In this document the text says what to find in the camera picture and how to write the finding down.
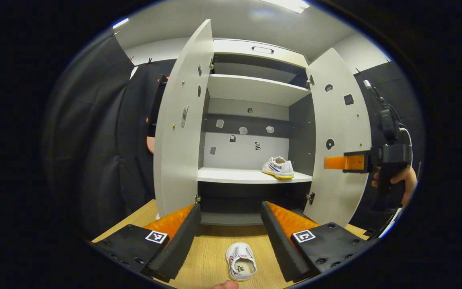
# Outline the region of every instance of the ceiling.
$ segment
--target ceiling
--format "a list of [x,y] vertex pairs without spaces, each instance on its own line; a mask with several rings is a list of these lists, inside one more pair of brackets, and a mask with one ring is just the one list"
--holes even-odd
[[265,42],[300,52],[311,61],[353,28],[310,6],[302,13],[260,0],[165,0],[129,16],[116,28],[123,49],[149,42],[190,37],[211,19],[214,38]]

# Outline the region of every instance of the human hand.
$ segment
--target human hand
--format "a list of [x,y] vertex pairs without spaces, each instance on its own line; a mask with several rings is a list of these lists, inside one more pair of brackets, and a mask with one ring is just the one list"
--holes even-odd
[[[372,187],[376,187],[379,185],[378,183],[379,173],[374,174],[374,181],[372,181]],[[413,191],[416,188],[416,173],[411,166],[407,166],[407,168],[403,169],[402,172],[398,173],[398,175],[394,176],[390,179],[390,183],[398,183],[400,181],[405,181],[405,191],[404,195],[402,196],[402,201],[400,203],[405,206],[411,196],[413,195]]]
[[238,289],[238,282],[227,280],[222,284],[213,285],[211,289]]

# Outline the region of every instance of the shoe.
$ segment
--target shoe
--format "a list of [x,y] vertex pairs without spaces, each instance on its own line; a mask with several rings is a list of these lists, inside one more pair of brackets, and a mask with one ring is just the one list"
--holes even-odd
[[229,275],[233,280],[248,280],[257,271],[253,251],[246,243],[231,245],[226,251],[226,261],[229,263]]
[[271,157],[263,165],[263,172],[273,175],[277,179],[292,179],[294,177],[291,161],[285,161],[281,156]]

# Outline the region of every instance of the shelf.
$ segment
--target shelf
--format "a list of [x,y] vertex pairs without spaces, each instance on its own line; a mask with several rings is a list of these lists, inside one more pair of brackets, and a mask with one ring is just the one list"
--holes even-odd
[[252,226],[263,225],[259,213],[233,214],[201,212],[201,225]]
[[212,99],[235,99],[278,106],[291,106],[311,91],[279,81],[239,76],[210,74],[208,91]]
[[206,168],[199,169],[198,181],[210,181],[212,183],[301,183],[313,181],[313,177],[295,172],[293,179],[280,180],[271,175],[264,174],[261,170],[239,170]]

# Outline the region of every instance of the orange foam pad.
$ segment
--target orange foam pad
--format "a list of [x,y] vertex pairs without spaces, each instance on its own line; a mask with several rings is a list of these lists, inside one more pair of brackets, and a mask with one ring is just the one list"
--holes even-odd
[[160,218],[149,225],[145,225],[143,228],[148,230],[154,230],[156,232],[167,233],[169,241],[167,245],[172,241],[176,232],[178,232],[179,227],[185,221],[186,216],[190,213],[194,205],[190,205],[176,212],[170,213],[163,218]]
[[324,158],[324,169],[362,170],[365,167],[365,155],[347,155]]
[[319,226],[314,221],[308,220],[307,218],[297,215],[294,212],[286,210],[285,208],[279,207],[278,205],[274,205],[269,201],[266,203],[274,213],[274,216],[276,216],[277,222],[279,225],[281,225],[284,234],[288,240],[290,240],[290,243],[293,245],[293,247],[295,247],[295,245],[290,238],[293,233],[309,230]]

